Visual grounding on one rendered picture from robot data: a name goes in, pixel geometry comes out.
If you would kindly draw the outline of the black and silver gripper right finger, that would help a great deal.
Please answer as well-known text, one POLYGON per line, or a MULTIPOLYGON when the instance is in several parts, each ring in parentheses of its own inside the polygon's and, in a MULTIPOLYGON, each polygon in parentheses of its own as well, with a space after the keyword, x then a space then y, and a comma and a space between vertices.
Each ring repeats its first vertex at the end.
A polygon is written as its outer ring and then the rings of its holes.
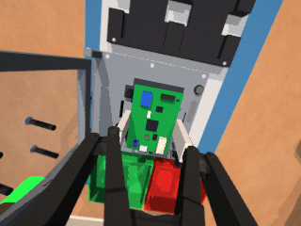
POLYGON ((206 226, 200 178, 216 226, 259 226, 217 155, 200 153, 192 145, 182 120, 176 119, 172 136, 182 162, 174 211, 181 218, 180 226, 206 226))

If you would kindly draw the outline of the green circuit board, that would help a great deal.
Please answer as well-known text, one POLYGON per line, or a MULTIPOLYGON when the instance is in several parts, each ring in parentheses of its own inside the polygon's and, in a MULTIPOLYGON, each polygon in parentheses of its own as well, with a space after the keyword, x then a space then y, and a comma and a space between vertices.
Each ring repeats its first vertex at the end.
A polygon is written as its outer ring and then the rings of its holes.
POLYGON ((126 148, 166 154, 183 95, 135 84, 126 148))

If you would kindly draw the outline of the green bin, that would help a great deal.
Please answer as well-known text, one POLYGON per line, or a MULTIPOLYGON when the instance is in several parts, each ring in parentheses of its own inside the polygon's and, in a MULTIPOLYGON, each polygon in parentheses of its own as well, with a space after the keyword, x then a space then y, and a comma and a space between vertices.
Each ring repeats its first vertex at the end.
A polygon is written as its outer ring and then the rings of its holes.
MULTIPOLYGON (((121 156, 130 208, 142 209, 151 178, 153 156, 124 151, 121 151, 121 156)), ((89 202, 103 203, 104 178, 105 154, 101 154, 88 176, 89 202)))

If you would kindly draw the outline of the red open-top bin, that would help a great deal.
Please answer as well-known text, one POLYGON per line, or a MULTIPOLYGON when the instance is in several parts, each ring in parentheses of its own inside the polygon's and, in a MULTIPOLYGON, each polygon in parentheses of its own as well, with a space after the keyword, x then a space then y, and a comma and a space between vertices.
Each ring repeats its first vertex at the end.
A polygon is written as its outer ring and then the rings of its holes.
MULTIPOLYGON (((174 214, 181 173, 181 167, 177 168, 174 162, 173 159, 154 157, 144 210, 174 214)), ((200 186, 203 204, 207 195, 201 178, 200 186)))

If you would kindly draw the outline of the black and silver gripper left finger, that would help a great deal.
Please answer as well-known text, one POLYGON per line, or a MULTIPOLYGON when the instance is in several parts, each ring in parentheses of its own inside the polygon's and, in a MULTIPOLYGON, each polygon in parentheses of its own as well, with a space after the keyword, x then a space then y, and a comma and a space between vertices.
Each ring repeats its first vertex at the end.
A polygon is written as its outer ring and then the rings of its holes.
POLYGON ((66 226, 99 154, 106 154, 103 226, 132 226, 121 156, 130 117, 126 110, 105 137, 87 134, 31 209, 11 226, 66 226))

